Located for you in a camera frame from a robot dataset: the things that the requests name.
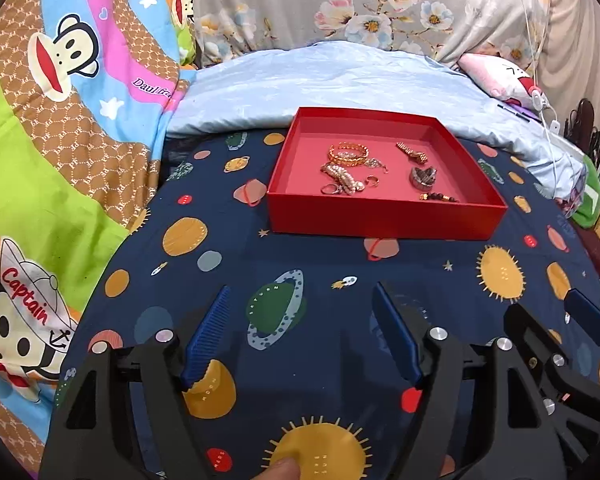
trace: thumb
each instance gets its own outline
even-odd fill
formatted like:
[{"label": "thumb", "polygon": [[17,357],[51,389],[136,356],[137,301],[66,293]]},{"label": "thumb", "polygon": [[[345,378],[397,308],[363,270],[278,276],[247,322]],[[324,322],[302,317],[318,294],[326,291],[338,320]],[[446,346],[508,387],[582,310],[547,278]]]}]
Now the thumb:
[{"label": "thumb", "polygon": [[300,466],[292,457],[281,458],[253,480],[300,480]]}]

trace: pink plush toy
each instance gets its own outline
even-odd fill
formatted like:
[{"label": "pink plush toy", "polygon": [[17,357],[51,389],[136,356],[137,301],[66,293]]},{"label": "pink plush toy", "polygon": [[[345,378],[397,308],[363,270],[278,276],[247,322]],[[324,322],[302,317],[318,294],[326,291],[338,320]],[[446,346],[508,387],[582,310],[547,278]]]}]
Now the pink plush toy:
[{"label": "pink plush toy", "polygon": [[548,102],[533,78],[507,59],[462,54],[458,65],[487,94],[507,104],[539,111]]}]

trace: pink stripe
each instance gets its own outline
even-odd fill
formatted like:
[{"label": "pink stripe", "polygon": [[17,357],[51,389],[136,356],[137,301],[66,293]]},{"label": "pink stripe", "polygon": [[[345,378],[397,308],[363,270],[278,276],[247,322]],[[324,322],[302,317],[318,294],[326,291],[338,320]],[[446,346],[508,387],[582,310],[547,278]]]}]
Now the pink stripe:
[{"label": "pink stripe", "polygon": [[[167,79],[158,77],[144,66],[140,65],[129,52],[126,46],[126,39],[116,26],[113,17],[113,0],[87,0],[93,19],[100,33],[102,42],[102,57],[104,59],[104,68],[107,73],[118,81],[124,83],[129,90],[129,94],[136,101],[143,103],[158,103],[163,107],[169,101],[168,96],[149,94],[144,92],[132,83],[138,78],[145,84],[166,88],[170,93],[175,90],[175,83]],[[102,9],[107,9],[107,19],[102,20],[100,13]]]},{"label": "pink stripe", "polygon": [[164,111],[165,112],[175,111],[175,109],[178,107],[178,103],[180,102],[180,100],[183,97],[184,97],[184,92],[181,92],[180,90],[176,90],[173,93],[173,95],[171,96],[171,99],[169,99],[166,106],[164,107]]}]

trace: navy blue bed sheet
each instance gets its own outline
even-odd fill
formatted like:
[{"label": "navy blue bed sheet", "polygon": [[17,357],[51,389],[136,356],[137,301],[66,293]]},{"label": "navy blue bed sheet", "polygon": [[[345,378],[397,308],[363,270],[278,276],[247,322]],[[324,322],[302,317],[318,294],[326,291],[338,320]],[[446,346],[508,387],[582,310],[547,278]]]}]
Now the navy blue bed sheet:
[{"label": "navy blue bed sheet", "polygon": [[[144,342],[208,304],[223,285],[231,288],[231,314],[218,362],[187,402],[200,442],[227,479],[251,478],[297,446],[328,456],[331,467],[351,464],[332,478],[385,478],[417,395],[371,313],[379,280],[474,344],[503,335],[504,311],[519,289],[520,303],[554,332],[573,367],[600,380],[600,348],[565,316],[560,299],[571,287],[600,305],[598,276],[574,230],[517,159],[461,141],[509,205],[488,242],[285,235],[270,230],[263,186],[254,181],[269,181],[282,146],[274,144],[280,136],[266,137],[273,132],[285,133],[206,140],[151,200],[85,310],[57,402],[94,341]],[[224,171],[245,156],[246,167]],[[146,465],[160,471],[141,392],[134,388],[132,396]],[[471,403],[468,384],[448,450],[456,463]]]}]

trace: yellow sun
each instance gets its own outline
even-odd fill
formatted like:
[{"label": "yellow sun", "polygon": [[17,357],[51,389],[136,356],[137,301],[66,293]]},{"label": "yellow sun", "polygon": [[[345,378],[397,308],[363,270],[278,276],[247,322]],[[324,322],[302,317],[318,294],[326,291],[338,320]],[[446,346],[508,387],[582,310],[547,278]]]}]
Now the yellow sun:
[{"label": "yellow sun", "polygon": [[362,431],[359,428],[351,433],[353,424],[348,428],[340,426],[340,419],[335,423],[318,422],[311,417],[309,423],[302,418],[302,426],[289,422],[291,429],[282,428],[284,435],[280,442],[270,440],[275,446],[273,451],[265,450],[270,456],[263,458],[267,468],[281,458],[292,456],[300,465],[300,480],[358,480],[364,478],[365,469],[371,467],[366,459],[371,457],[366,452],[371,446],[362,447],[368,440],[356,437]]},{"label": "yellow sun", "polygon": [[506,299],[513,303],[522,296],[526,284],[525,277],[509,250],[485,246],[478,256],[476,269],[480,270],[478,278],[482,279],[480,284],[484,285],[483,290],[489,290],[489,297],[495,294],[500,301]]},{"label": "yellow sun", "polygon": [[146,219],[149,218],[149,216],[151,216],[151,210],[148,207],[142,209],[142,211],[138,214],[134,222],[131,224],[131,227],[129,228],[129,234],[132,235],[133,233],[138,231],[138,229],[144,225]]}]

